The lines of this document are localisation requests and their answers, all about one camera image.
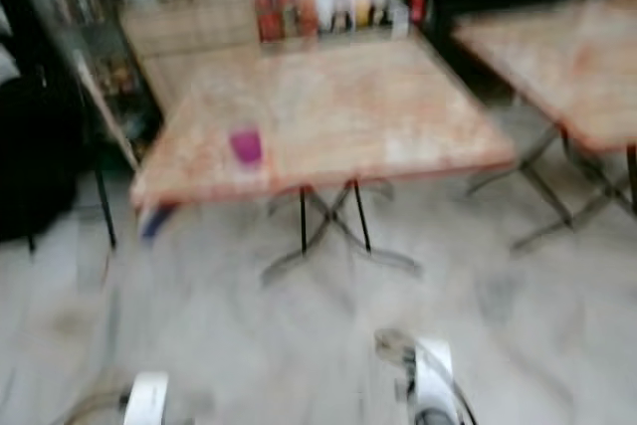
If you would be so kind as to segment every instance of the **marble floor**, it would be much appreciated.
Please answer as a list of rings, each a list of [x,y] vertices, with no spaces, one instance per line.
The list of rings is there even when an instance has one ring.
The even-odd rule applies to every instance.
[[[542,129],[529,107],[494,112],[521,149]],[[541,169],[573,205],[593,193],[558,147]],[[511,242],[551,210],[518,176],[472,199],[466,181],[364,198],[372,240],[420,261],[421,278],[329,234],[264,287],[269,262],[298,246],[297,208],[274,218],[263,201],[183,208],[143,244],[127,180],[113,179],[115,254],[87,210],[61,218],[33,257],[22,243],[0,247],[0,423],[46,425],[81,395],[165,370],[167,423],[406,425],[400,370],[373,350],[388,326],[450,343],[481,424],[634,423],[631,219],[610,207],[577,235],[512,256]],[[95,202],[94,188],[86,182],[80,203]],[[357,226],[354,208],[345,214]],[[95,418],[81,423],[121,423]]]

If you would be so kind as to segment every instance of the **table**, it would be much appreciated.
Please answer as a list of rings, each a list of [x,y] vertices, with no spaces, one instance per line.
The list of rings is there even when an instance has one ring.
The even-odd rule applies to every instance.
[[[514,244],[519,249],[562,228],[576,229],[617,201],[637,216],[637,0],[570,0],[539,12],[462,22],[457,38],[551,122],[519,165],[476,183],[473,193],[519,171],[560,219]],[[600,184],[602,194],[572,214],[533,169],[562,138],[567,157]],[[599,162],[575,157],[570,141],[595,155],[626,151],[628,174],[610,181]],[[632,201],[623,194],[630,186]]]
[[[190,64],[189,87],[137,174],[131,200],[145,208],[299,194],[301,248],[265,278],[305,256],[328,225],[365,254],[417,270],[412,259],[371,247],[360,183],[506,167],[515,159],[510,140],[421,40],[234,52],[198,54]],[[242,122],[259,126],[258,168],[240,164],[230,147],[228,131]],[[317,190],[334,185],[342,189],[327,205]],[[339,215],[352,193],[362,239]],[[307,205],[323,218],[311,236]]]

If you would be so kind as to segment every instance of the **purple cup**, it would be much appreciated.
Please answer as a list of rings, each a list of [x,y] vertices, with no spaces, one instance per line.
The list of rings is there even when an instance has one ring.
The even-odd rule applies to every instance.
[[[261,162],[261,136],[256,128],[238,129],[230,133],[230,144],[237,158],[244,164]]]

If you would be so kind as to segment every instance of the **black cable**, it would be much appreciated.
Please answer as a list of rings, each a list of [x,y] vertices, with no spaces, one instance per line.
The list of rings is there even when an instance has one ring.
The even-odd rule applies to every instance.
[[[73,425],[82,417],[108,408],[124,410],[129,398],[129,388],[120,392],[105,392],[90,395],[75,404],[69,411],[54,420],[50,425]]]
[[[456,382],[456,380],[454,380],[454,378],[447,371],[447,367],[445,367],[440,362],[440,360],[438,360],[438,358],[427,347],[425,347],[423,344],[421,344],[418,341],[414,341],[414,342],[416,344],[416,347],[418,347],[420,350],[422,350],[425,353],[425,355],[427,356],[427,361],[429,362],[429,365],[433,365],[432,368],[438,374],[438,376],[442,378],[445,382],[447,382],[447,386],[451,388],[451,390],[454,392],[454,395],[456,396],[458,401],[460,401],[463,408],[467,412],[467,415],[469,415],[469,419],[471,420],[471,423],[473,425],[478,425],[478,421],[476,420],[476,416],[474,415],[474,412],[471,409],[471,405],[469,405],[469,401],[465,397],[465,394],[462,391],[462,388],[460,388],[460,385],[458,385],[458,382]],[[411,354],[409,353],[405,355],[405,360],[407,362],[410,362],[413,360],[413,362],[415,363],[416,357],[415,356],[412,357]]]

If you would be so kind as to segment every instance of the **red bottle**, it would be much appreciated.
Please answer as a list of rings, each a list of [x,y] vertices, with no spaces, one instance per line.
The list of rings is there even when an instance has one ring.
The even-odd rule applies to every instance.
[[[420,24],[425,17],[425,0],[411,0],[409,18],[414,24]]]
[[[261,42],[276,42],[283,38],[283,21],[275,0],[255,0]]]

